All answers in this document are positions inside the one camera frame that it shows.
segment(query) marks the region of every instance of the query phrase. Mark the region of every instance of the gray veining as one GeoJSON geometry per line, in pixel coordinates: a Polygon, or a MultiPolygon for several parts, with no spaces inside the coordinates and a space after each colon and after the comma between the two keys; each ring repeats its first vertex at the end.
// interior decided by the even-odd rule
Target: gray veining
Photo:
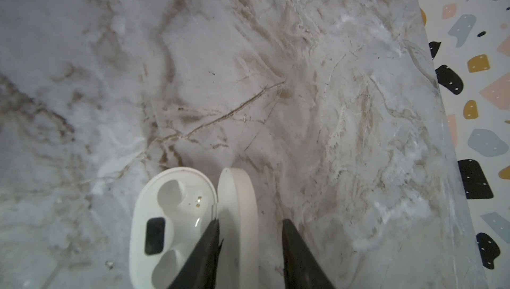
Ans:
{"type": "Polygon", "coordinates": [[[138,192],[248,171],[337,288],[485,288],[417,0],[0,0],[0,285],[131,287],[138,192]],[[105,262],[114,263],[113,268],[105,262]]]}

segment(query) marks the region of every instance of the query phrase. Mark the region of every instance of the white plastic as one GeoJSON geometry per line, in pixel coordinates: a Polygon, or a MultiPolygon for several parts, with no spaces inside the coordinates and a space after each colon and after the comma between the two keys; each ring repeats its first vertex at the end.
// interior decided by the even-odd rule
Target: white plastic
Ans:
{"type": "Polygon", "coordinates": [[[153,177],[135,204],[129,266],[135,289],[166,289],[186,262],[209,222],[216,218],[218,197],[200,171],[176,167],[153,177]],[[147,221],[165,219],[163,251],[145,254],[147,221]]]}
{"type": "Polygon", "coordinates": [[[257,202],[248,174],[241,169],[224,169],[216,193],[207,176],[188,167],[159,173],[138,196],[129,255],[133,287],[166,289],[215,218],[220,220],[223,239],[216,287],[258,287],[257,202]],[[163,250],[146,255],[146,224],[156,217],[165,219],[163,250]]]}
{"type": "Polygon", "coordinates": [[[225,168],[218,183],[220,239],[217,288],[258,288],[257,199],[248,174],[225,168]]]}

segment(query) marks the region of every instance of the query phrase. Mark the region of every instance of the marble floor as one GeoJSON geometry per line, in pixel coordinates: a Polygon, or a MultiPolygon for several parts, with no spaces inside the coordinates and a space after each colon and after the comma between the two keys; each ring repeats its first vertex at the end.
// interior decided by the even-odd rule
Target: marble floor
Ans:
{"type": "Polygon", "coordinates": [[[486,288],[417,0],[0,0],[0,287],[129,288],[158,172],[248,171],[337,288],[486,288]]]}

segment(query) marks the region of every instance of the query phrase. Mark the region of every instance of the open case lid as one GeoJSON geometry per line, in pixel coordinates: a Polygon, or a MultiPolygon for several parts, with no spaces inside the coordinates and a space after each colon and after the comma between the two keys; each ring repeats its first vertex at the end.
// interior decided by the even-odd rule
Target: open case lid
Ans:
{"type": "Polygon", "coordinates": [[[216,193],[207,176],[188,167],[159,173],[138,196],[129,254],[133,287],[166,289],[216,218],[224,240],[217,288],[257,287],[258,216],[250,178],[226,168],[216,193]]]}
{"type": "Polygon", "coordinates": [[[218,183],[221,248],[217,288],[258,288],[257,199],[248,174],[225,168],[218,183]]]}

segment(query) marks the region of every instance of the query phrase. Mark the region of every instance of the black sensor window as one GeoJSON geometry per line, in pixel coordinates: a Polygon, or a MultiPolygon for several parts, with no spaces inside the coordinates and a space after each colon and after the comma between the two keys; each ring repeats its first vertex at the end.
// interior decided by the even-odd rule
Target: black sensor window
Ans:
{"type": "Polygon", "coordinates": [[[156,255],[163,251],[165,239],[165,219],[151,218],[147,221],[145,234],[145,254],[156,255]]]}

